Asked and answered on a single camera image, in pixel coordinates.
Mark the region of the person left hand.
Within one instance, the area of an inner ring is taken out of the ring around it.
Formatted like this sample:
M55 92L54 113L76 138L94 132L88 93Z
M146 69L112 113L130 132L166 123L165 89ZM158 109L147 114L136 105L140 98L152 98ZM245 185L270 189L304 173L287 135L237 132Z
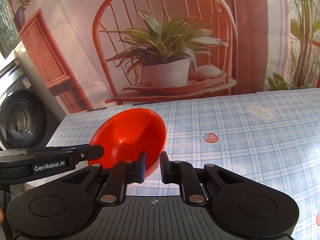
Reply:
M3 222L3 220L4 220L4 212L2 208L0 208L0 224Z

